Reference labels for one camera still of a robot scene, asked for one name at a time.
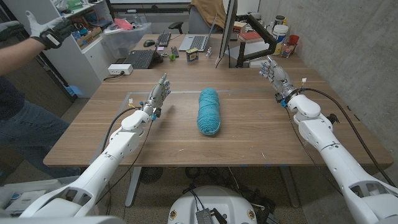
gloved hand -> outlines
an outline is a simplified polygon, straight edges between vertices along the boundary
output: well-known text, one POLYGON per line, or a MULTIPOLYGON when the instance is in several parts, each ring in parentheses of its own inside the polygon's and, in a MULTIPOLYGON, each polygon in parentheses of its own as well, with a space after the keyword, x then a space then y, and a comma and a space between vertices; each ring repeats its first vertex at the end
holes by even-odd
POLYGON ((30 37, 43 43, 47 49, 61 47, 63 40, 72 33, 72 23, 64 17, 40 25, 31 12, 26 11, 26 16, 32 31, 30 37))

robotic arm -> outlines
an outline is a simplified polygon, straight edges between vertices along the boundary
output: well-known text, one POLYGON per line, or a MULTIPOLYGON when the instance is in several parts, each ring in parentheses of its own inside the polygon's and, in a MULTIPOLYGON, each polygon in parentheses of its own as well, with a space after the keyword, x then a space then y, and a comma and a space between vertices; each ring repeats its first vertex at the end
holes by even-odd
POLYGON ((293 87, 286 72, 270 57, 260 74, 274 89, 278 103, 294 115, 301 136, 321 154, 336 179, 357 223, 377 223, 398 215, 398 189, 369 175, 333 134, 332 123, 321 109, 293 87))
POLYGON ((91 215, 101 191, 118 165, 139 145, 140 137, 144 135, 143 127, 160 115, 160 107, 170 93, 169 85, 164 74, 148 94, 142 110, 137 110, 122 120, 121 127, 111 135, 107 148, 76 181, 41 196, 20 217, 91 215), (75 194, 72 201, 63 199, 70 193, 75 194))

gray wall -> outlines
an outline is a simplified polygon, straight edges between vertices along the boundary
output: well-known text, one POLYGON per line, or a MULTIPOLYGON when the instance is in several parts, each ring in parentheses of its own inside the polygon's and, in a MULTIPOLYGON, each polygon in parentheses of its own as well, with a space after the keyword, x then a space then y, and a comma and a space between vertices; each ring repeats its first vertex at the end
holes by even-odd
MULTIPOLYGON (((259 12, 266 24, 287 18, 300 58, 398 161, 398 2, 261 0, 259 12)), ((398 184, 397 163, 387 173, 398 184)))

table surface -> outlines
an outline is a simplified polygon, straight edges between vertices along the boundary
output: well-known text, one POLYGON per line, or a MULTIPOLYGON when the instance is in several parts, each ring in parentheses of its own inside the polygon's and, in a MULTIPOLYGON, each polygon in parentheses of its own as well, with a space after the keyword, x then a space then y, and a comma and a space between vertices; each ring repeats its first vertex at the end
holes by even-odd
MULTIPOLYGON (((142 44, 157 37, 155 34, 145 35, 136 49, 151 49, 142 44)), ((184 35, 173 34, 172 39, 164 50, 169 54, 171 47, 179 47, 184 35)), ((134 104, 138 105, 163 73, 167 73, 172 93, 164 102, 162 116, 153 122, 135 166, 312 166, 285 109, 276 103, 275 91, 258 74, 259 69, 228 68, 227 55, 215 68, 220 43, 221 34, 211 36, 208 46, 212 46, 213 55, 210 58, 200 52, 199 60, 187 62, 186 53, 179 52, 180 57, 174 62, 165 58, 153 69, 134 70, 131 75, 105 81, 48 153, 44 163, 48 166, 87 166, 98 155, 99 145, 121 106, 128 107, 123 105, 127 94, 131 92, 134 104), (204 88, 220 91, 221 128, 214 136, 205 136, 197 128, 198 97, 204 88)), ((346 108, 326 81, 314 69, 305 66, 296 54, 274 59, 296 87, 307 77, 305 87, 324 91, 346 108)), ((308 91, 305 94, 321 106, 325 116, 337 115, 340 124, 333 125, 334 134, 358 162, 372 164, 339 109, 317 93, 308 91)), ((392 164, 392 157, 378 140, 352 112, 347 110, 347 113, 377 161, 382 165, 392 164)), ((119 118, 113 131, 120 127, 121 120, 127 115, 119 118)), ((144 139, 141 138, 137 150, 121 165, 133 162, 144 139)), ((305 145, 314 160, 324 164, 319 153, 308 143, 305 145)))

blue yarn skein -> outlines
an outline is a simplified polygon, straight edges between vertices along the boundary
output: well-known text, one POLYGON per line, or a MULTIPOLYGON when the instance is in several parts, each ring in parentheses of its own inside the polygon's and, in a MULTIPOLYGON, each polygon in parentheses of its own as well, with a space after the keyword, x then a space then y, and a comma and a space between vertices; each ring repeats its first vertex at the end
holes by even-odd
POLYGON ((205 88, 199 96, 198 128, 206 135, 216 134, 220 128, 220 102, 212 88, 205 88))

